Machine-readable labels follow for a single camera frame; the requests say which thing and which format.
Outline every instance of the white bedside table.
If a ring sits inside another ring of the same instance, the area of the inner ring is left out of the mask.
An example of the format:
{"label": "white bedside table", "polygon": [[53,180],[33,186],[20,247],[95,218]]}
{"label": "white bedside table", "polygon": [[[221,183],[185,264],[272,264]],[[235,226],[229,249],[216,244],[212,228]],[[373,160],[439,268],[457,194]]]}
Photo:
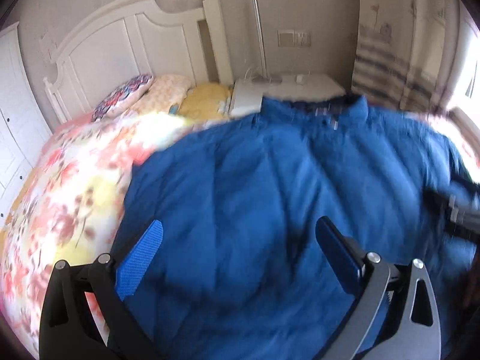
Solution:
{"label": "white bedside table", "polygon": [[345,94],[339,84],[326,74],[312,74],[301,85],[295,82],[296,75],[282,75],[281,84],[254,84],[250,80],[235,81],[230,116],[239,117],[260,111],[264,95],[279,100],[303,100],[320,102]]}

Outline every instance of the striped curtain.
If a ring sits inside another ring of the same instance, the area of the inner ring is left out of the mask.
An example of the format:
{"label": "striped curtain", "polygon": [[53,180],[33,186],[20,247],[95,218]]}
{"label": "striped curtain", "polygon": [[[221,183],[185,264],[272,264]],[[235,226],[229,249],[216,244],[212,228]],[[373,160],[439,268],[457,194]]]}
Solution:
{"label": "striped curtain", "polygon": [[459,0],[360,0],[352,91],[373,104],[446,109],[465,63]]}

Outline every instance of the wall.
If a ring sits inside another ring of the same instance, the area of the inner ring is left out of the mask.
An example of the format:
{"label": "wall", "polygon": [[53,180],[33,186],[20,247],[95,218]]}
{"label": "wall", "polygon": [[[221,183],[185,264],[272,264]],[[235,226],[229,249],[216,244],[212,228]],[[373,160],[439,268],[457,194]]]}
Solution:
{"label": "wall", "polygon": [[[56,44],[84,17],[113,0],[19,0],[6,26],[20,21],[19,37],[32,91],[50,127],[58,125],[44,93],[42,78],[56,79],[56,66],[44,61],[40,37],[47,31]],[[196,8],[202,0],[157,0],[166,12]],[[220,0],[235,77],[259,65],[251,0]],[[350,87],[355,59],[359,0],[259,0],[270,73],[324,72]],[[279,48],[278,29],[311,31],[311,47]]]}

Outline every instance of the blue gripper pad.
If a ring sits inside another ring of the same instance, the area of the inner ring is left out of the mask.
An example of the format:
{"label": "blue gripper pad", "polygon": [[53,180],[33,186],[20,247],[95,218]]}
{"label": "blue gripper pad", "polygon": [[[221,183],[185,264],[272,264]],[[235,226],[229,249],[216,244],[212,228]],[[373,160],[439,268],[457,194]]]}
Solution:
{"label": "blue gripper pad", "polygon": [[137,290],[162,240],[162,223],[154,220],[117,268],[115,291],[122,301]]}

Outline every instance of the white headboard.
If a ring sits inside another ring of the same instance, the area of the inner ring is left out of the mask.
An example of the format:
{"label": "white headboard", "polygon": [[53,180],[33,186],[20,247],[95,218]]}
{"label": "white headboard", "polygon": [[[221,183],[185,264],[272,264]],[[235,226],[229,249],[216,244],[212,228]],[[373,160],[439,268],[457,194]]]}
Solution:
{"label": "white headboard", "polygon": [[206,20],[219,81],[233,84],[219,0],[170,14],[155,0],[116,0],[93,12],[62,41],[53,61],[54,84],[46,94],[63,123],[94,109],[114,88],[141,73],[183,74],[208,81],[199,21]]}

